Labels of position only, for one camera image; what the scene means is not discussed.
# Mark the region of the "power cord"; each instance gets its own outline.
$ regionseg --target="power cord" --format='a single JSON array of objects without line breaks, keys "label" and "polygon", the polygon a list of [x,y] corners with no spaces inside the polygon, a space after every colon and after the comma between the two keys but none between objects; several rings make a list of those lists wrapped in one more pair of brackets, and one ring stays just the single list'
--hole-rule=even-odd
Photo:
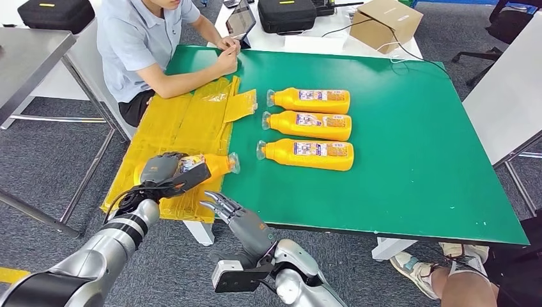
[{"label": "power cord", "polygon": [[326,35],[328,35],[328,34],[331,34],[331,33],[335,33],[335,32],[338,32],[338,31],[342,31],[342,30],[344,30],[344,29],[348,29],[348,28],[350,28],[350,27],[352,27],[352,26],[355,26],[355,25],[357,25],[357,24],[362,24],[362,23],[364,23],[364,22],[374,20],[374,21],[378,22],[379,24],[381,24],[381,25],[387,27],[387,28],[391,31],[391,33],[393,34],[393,37],[395,38],[395,42],[392,42],[392,43],[397,43],[397,44],[399,45],[399,47],[401,47],[401,49],[403,49],[403,51],[405,51],[407,54],[413,56],[414,58],[417,58],[417,59],[419,59],[419,60],[421,60],[421,61],[424,61],[424,62],[427,62],[427,63],[431,63],[432,65],[435,65],[436,67],[438,67],[438,69],[442,70],[442,71],[448,76],[448,78],[452,79],[452,77],[450,77],[450,74],[448,74],[448,72],[447,72],[444,68],[442,68],[439,64],[437,64],[437,63],[435,63],[435,62],[433,62],[433,61],[429,61],[429,60],[420,58],[420,57],[418,57],[418,56],[415,56],[414,54],[412,54],[412,53],[410,53],[408,50],[406,50],[406,49],[403,47],[403,44],[401,44],[401,43],[399,42],[399,40],[397,39],[397,36],[395,35],[395,31],[394,31],[390,26],[388,26],[388,25],[386,25],[386,24],[383,24],[382,22],[380,22],[380,21],[378,21],[378,20],[376,20],[376,19],[374,19],[374,18],[372,18],[372,17],[370,17],[370,16],[368,16],[368,15],[366,15],[366,17],[368,17],[369,19],[366,19],[366,20],[363,20],[363,21],[360,21],[360,22],[355,22],[355,23],[353,23],[353,24],[349,24],[348,26],[343,27],[343,28],[341,28],[341,29],[329,31],[328,33],[325,33],[325,34],[322,35],[321,37],[324,37],[324,36],[326,36]]},{"label": "power cord", "polygon": [[256,279],[256,280],[262,283],[264,286],[266,286],[269,290],[271,290],[271,292],[273,292],[274,294],[277,294],[277,289],[271,286],[267,281],[263,279]]},{"label": "power cord", "polygon": [[324,37],[324,36],[326,36],[326,35],[328,35],[328,34],[331,34],[331,33],[335,33],[335,32],[342,31],[342,30],[344,30],[344,29],[348,29],[348,28],[350,28],[350,27],[352,27],[352,26],[355,26],[356,24],[362,24],[362,23],[364,23],[364,22],[371,21],[371,20],[374,20],[374,19],[367,19],[367,20],[363,20],[363,21],[360,21],[360,22],[356,22],[356,23],[354,23],[354,24],[349,24],[349,25],[347,25],[347,26],[344,27],[344,28],[341,28],[341,29],[338,29],[338,30],[329,31],[328,33],[325,33],[325,34],[322,35],[321,37]]},{"label": "power cord", "polygon": [[120,193],[119,195],[117,195],[117,197],[115,197],[115,199],[111,202],[111,206],[109,206],[109,209],[107,209],[107,213],[105,213],[105,218],[104,218],[104,225],[107,224],[107,220],[109,219],[109,214],[111,213],[111,210],[113,209],[113,207],[115,206],[115,203],[124,195],[128,194],[129,192],[134,192],[134,191],[142,191],[142,190],[163,190],[163,189],[170,189],[171,186],[170,185],[166,185],[166,186],[162,186],[162,187],[133,187],[129,190],[126,190],[122,193]]}]

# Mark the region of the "cardboard box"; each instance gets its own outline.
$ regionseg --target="cardboard box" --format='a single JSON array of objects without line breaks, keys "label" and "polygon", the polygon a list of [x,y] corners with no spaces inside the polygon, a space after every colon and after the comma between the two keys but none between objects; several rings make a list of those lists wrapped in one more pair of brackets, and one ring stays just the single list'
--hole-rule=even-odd
[{"label": "cardboard box", "polygon": [[404,44],[411,40],[422,16],[422,13],[397,0],[372,0],[357,8],[352,24],[359,24],[350,28],[350,35],[374,49],[381,47],[378,51],[387,54],[399,45],[382,45],[397,40]]}]

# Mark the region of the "short sleeve shirt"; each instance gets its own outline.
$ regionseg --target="short sleeve shirt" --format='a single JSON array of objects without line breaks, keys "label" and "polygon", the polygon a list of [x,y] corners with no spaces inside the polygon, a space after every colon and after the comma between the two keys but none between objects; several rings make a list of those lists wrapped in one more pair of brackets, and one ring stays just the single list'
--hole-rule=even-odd
[{"label": "short sleeve shirt", "polygon": [[104,79],[117,102],[129,102],[150,89],[137,74],[158,63],[162,70],[179,43],[182,22],[195,22],[199,10],[191,0],[181,0],[164,18],[154,16],[141,0],[104,0],[98,12],[98,51]]}]

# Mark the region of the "tablet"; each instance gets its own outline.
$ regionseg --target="tablet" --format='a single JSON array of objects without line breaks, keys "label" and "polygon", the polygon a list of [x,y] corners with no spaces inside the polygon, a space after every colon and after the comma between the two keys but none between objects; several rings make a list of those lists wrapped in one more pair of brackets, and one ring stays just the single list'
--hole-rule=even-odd
[{"label": "tablet", "polygon": [[252,14],[247,0],[241,0],[226,21],[226,28],[232,38],[244,41],[249,31],[256,25],[256,18]]}]

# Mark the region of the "metal table frame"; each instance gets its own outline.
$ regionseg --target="metal table frame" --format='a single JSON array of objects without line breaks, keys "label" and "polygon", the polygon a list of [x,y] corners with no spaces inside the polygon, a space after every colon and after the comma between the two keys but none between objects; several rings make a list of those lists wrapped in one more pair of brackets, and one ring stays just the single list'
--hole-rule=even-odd
[{"label": "metal table frame", "polygon": [[529,211],[531,212],[533,217],[536,217],[536,206],[534,205],[534,202],[529,196],[529,192],[527,192],[527,189],[523,185],[523,182],[519,176],[519,174],[516,172],[516,169],[512,165],[512,160],[515,157],[525,157],[525,158],[533,158],[533,159],[542,159],[542,153],[537,152],[527,152],[527,149],[531,147],[532,145],[539,143],[542,140],[542,131],[539,131],[537,134],[532,136],[530,139],[526,140],[523,144],[521,144],[518,148],[516,148],[514,151],[509,153],[507,156],[503,157],[499,162],[495,163],[493,165],[494,169],[497,169],[499,166],[503,165],[506,167],[508,172],[510,173],[510,176],[512,177],[512,180],[514,182],[514,185],[522,195],[523,201],[529,208]]},{"label": "metal table frame", "polygon": [[[0,189],[0,201],[55,228],[59,232],[63,232],[71,237],[78,237],[81,235],[81,233],[67,226],[66,223],[68,222],[69,218],[72,216],[75,206],[78,204],[79,200],[81,199],[81,196],[84,192],[85,187],[88,185],[90,178],[96,171],[98,164],[100,163],[102,157],[104,156],[105,150],[107,149],[107,146],[111,142],[111,139],[115,131],[117,131],[122,136],[124,141],[129,142],[129,138],[126,137],[126,135],[124,135],[122,130],[119,128],[118,124],[109,116],[109,113],[107,112],[105,107],[97,99],[97,96],[93,93],[88,83],[81,77],[81,74],[78,72],[77,68],[75,67],[71,59],[66,54],[71,48],[71,46],[75,44],[74,35],[72,35],[71,33],[66,33],[66,39],[63,43],[66,44],[66,46],[64,46],[64,47],[67,47],[66,51],[64,51],[64,53],[60,57],[59,57],[60,54],[56,54],[56,53],[61,52],[61,51],[57,49],[55,52],[53,52],[51,58],[48,59],[39,69],[37,69],[32,74],[32,76],[21,87],[21,89],[19,89],[19,91],[16,92],[16,94],[12,97],[12,99],[22,102],[31,93],[31,91],[39,85],[39,83],[53,69],[53,67],[59,61],[61,61],[62,64],[64,64],[64,66],[66,67],[66,69],[69,71],[69,73],[72,75],[72,77],[75,79],[77,84],[81,87],[81,89],[86,94],[86,96],[89,98],[90,102],[94,105],[96,110],[98,110],[101,118],[67,118],[67,117],[28,116],[28,115],[11,116],[11,118],[20,119],[20,120],[41,120],[41,121],[47,121],[47,122],[106,123],[109,125],[109,132],[107,133],[105,140],[102,143],[102,146],[100,147],[98,153],[94,157],[84,178],[82,179],[81,183],[77,187],[77,190],[75,191],[74,196],[72,197],[70,203],[68,204],[66,210],[64,211],[64,214],[61,216],[60,219],[51,217],[50,215],[44,213],[43,211],[35,208],[34,206],[22,201],[21,199],[11,195],[10,193],[2,189]],[[14,103],[13,101],[8,101],[8,103],[11,103],[12,105],[16,104],[16,102]]]}]

